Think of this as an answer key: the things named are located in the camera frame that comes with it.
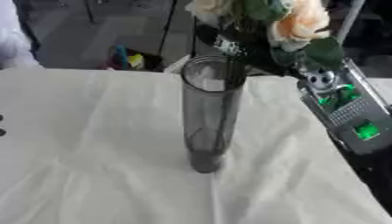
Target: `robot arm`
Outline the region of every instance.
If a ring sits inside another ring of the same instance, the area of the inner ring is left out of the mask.
[[[338,72],[305,73],[301,99],[324,124],[343,158],[392,215],[392,117],[389,105],[351,61]]]

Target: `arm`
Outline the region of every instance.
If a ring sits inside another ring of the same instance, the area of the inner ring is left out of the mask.
[[[0,64],[2,67],[34,67],[39,63],[30,52],[31,43],[20,28],[12,0],[0,3]]]

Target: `glass base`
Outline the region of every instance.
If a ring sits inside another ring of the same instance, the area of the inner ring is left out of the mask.
[[[196,172],[211,173],[221,168],[221,156],[212,155],[208,151],[189,152],[189,160]]]

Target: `yellow object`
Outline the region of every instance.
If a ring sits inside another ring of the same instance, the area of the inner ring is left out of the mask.
[[[129,56],[128,63],[133,68],[142,69],[144,67],[144,57],[140,53]]]

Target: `glass rim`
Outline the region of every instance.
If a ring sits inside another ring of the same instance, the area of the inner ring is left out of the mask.
[[[221,54],[208,54],[208,55],[196,56],[196,57],[188,60],[184,64],[184,66],[181,68],[181,78],[187,87],[193,88],[193,89],[198,90],[203,93],[209,93],[209,94],[231,93],[231,92],[235,92],[243,87],[243,84],[245,83],[245,80],[246,80],[246,76],[244,77],[244,79],[242,79],[241,83],[238,84],[238,87],[233,87],[233,88],[230,88],[227,90],[216,90],[216,91],[215,90],[205,90],[203,88],[196,87],[186,78],[185,70],[187,67],[189,67],[192,64],[198,63],[198,62],[211,61],[211,60],[215,60],[215,61],[219,61],[219,62],[227,62],[228,61],[227,58]]]

